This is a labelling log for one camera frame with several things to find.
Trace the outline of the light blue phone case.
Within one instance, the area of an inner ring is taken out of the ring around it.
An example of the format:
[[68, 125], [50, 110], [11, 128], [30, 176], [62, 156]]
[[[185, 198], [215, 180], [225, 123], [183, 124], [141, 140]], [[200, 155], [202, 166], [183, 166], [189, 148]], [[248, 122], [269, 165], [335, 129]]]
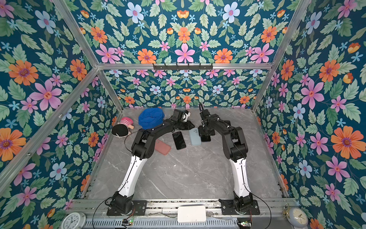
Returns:
[[201, 137], [199, 135], [198, 128], [192, 128], [189, 130], [190, 142], [192, 146], [199, 146], [202, 144]]

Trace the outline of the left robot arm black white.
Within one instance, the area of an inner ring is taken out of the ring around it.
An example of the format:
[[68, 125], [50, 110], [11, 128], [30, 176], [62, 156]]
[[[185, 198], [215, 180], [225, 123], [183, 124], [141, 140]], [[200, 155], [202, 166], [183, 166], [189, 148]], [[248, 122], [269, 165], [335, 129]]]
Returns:
[[128, 216], [134, 212], [133, 196], [140, 173], [147, 160], [155, 152], [155, 143], [159, 137], [174, 133], [176, 130], [191, 130], [194, 125], [188, 120], [190, 112], [187, 110], [173, 111], [173, 115], [164, 119], [160, 108], [149, 108], [139, 116], [141, 129], [137, 130], [131, 146], [131, 162], [123, 182], [110, 198], [108, 216]]

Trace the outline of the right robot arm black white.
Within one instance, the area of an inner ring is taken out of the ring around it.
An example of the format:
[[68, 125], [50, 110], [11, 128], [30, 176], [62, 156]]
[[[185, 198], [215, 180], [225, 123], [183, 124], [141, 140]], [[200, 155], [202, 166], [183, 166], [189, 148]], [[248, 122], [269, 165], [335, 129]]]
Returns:
[[239, 214], [247, 212], [254, 206], [246, 173], [246, 159], [249, 152], [248, 144], [241, 127], [234, 127], [228, 120], [223, 120], [217, 114], [211, 114], [203, 105], [199, 104], [202, 124], [198, 127], [198, 134], [202, 142], [211, 140], [216, 133], [222, 137], [223, 152], [229, 160], [234, 176], [233, 208]]

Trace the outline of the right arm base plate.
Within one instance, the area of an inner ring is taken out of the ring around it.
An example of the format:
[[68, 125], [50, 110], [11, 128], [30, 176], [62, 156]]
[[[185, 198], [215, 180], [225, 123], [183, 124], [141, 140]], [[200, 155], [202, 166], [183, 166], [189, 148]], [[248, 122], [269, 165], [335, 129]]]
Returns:
[[219, 199], [223, 215], [260, 215], [256, 200], [242, 202], [236, 199]]

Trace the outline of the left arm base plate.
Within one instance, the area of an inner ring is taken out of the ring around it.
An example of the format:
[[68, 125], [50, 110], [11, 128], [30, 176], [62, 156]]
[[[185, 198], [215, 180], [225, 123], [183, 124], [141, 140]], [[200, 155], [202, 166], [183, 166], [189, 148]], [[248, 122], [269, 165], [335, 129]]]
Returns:
[[111, 201], [107, 211], [107, 216], [144, 216], [147, 209], [146, 200], [128, 200], [119, 203]]

